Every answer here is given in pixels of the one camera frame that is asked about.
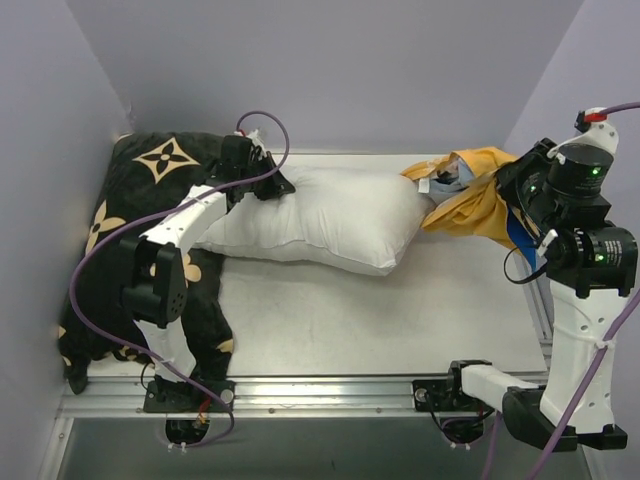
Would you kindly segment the blue and orange pillowcase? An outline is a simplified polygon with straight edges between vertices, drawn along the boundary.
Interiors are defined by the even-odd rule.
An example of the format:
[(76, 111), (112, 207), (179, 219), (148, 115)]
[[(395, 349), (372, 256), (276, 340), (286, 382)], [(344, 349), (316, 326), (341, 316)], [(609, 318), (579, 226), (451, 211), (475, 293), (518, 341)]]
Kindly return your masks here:
[(479, 236), (517, 249), (531, 269), (537, 268), (534, 241), (496, 187), (498, 170), (517, 157), (496, 147), (457, 150), (409, 166), (401, 175), (429, 186), (437, 203), (422, 221), (426, 232)]

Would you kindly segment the white pillow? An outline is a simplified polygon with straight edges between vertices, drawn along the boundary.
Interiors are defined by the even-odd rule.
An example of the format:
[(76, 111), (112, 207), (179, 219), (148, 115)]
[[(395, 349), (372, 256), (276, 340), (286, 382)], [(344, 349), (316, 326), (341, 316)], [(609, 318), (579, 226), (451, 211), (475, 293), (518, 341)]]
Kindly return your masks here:
[(434, 201), (397, 173), (286, 167), (279, 199), (246, 195), (196, 247), (235, 258), (308, 261), (369, 276), (394, 270)]

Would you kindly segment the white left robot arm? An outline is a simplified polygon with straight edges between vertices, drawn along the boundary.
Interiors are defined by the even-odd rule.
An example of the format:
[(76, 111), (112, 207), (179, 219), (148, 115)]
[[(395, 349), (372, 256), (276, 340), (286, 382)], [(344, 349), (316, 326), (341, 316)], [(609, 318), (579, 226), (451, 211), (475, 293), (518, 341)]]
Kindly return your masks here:
[(268, 201), (293, 194), (295, 187), (280, 168), (257, 130), (228, 135), (205, 179), (156, 226), (118, 245), (124, 261), (119, 303), (142, 332), (157, 375), (170, 382), (167, 400), (180, 411), (193, 410), (202, 399), (202, 386), (190, 378), (197, 361), (181, 319), (188, 296), (185, 257), (245, 196)]

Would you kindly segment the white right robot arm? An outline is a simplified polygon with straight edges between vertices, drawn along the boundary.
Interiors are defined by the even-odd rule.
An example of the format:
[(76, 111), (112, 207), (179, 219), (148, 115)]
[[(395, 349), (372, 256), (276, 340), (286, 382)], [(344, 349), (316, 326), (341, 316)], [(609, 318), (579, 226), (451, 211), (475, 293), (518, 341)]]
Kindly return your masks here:
[(557, 451), (627, 443), (609, 398), (614, 339), (607, 331), (634, 287), (639, 252), (633, 234), (607, 218), (611, 205), (601, 186), (613, 160), (602, 146), (544, 138), (496, 175), (497, 191), (524, 233), (516, 246), (543, 258), (532, 276), (550, 281), (548, 380), (536, 385), (489, 361), (458, 360), (443, 395), (456, 409), (476, 400), (492, 407), (514, 438), (539, 449), (549, 440)]

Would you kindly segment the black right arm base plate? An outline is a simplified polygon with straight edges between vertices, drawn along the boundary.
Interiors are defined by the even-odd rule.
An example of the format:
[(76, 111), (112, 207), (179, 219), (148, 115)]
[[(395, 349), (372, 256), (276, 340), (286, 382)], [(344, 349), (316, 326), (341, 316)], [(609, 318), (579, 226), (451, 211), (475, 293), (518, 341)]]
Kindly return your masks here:
[(468, 413), (480, 416), (492, 413), (493, 407), (462, 393), (453, 393), (443, 379), (418, 379), (411, 383), (414, 409), (423, 413)]

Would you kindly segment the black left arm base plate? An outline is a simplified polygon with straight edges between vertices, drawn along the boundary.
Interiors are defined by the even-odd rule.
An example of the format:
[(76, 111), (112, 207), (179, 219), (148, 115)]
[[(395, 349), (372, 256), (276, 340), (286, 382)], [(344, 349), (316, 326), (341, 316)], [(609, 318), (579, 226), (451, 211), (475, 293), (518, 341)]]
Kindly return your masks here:
[(212, 400), (207, 394), (185, 382), (170, 382), (155, 377), (147, 385), (147, 393), (143, 404), (145, 413), (198, 413), (204, 412), (203, 405), (208, 406), (208, 413), (224, 413), (233, 406), (236, 384), (229, 380), (205, 381), (204, 386), (216, 394), (222, 401)]

